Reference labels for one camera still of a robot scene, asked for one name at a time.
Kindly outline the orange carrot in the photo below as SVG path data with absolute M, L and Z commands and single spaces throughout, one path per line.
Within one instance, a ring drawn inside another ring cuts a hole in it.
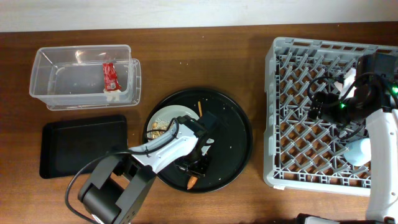
M 187 183 L 187 190 L 192 189 L 192 188 L 195 186 L 197 180 L 198 180 L 197 177 L 191 176 L 191 177 L 189 178 L 189 180 L 188 180 L 188 183 Z

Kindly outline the food scraps pile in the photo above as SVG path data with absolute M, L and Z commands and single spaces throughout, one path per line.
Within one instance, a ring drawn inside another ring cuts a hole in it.
M 150 128 L 150 138 L 156 139 L 162 135 L 168 128 L 169 122 L 163 120 L 154 121 Z

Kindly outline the wooden chopstick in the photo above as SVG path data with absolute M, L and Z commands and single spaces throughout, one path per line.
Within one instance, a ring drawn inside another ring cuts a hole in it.
M 201 102 L 200 101 L 198 101 L 198 111 L 199 111 L 199 115 L 200 115 L 200 118 L 203 116 L 203 112 L 202 112 L 202 107 L 201 107 Z

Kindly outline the grey plate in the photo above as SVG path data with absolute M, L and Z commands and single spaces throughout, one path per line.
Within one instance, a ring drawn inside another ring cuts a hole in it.
M 163 120 L 163 121 L 168 121 L 169 123 L 171 122 L 172 118 L 176 118 L 179 116 L 185 116 L 188 115 L 189 117 L 193 119 L 199 119 L 199 115 L 191 110 L 190 108 L 186 106 L 181 106 L 181 105 L 171 105 L 171 106 L 166 106 L 155 112 L 149 119 L 149 122 L 147 124 L 146 130 L 150 130 L 151 125 L 154 121 L 157 120 Z

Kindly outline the light blue cup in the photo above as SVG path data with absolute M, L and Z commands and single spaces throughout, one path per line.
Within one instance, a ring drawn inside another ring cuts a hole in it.
M 346 145 L 348 151 L 343 156 L 353 166 L 363 166 L 371 160 L 371 142 L 369 138 L 360 139 Z

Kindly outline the red snack wrapper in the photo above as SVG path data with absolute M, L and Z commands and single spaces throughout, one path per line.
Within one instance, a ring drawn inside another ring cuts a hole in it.
M 113 63 L 103 64 L 104 73 L 104 94 L 107 97 L 107 101 L 118 102 L 121 94 L 121 85 L 118 82 L 118 75 L 114 68 Z

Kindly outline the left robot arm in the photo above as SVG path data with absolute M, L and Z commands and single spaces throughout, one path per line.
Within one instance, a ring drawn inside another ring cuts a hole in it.
M 94 160 L 95 168 L 78 193 L 93 223 L 130 223 L 157 174 L 174 163 L 184 174 L 204 177 L 219 121 L 210 112 L 199 119 L 173 118 L 159 137 Z

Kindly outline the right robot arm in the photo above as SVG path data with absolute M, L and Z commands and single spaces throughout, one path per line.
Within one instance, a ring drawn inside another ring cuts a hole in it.
M 308 89 L 308 117 L 342 127 L 362 122 L 369 135 L 372 165 L 365 221 L 397 223 L 397 57 L 363 55 L 346 89 L 341 96 Z

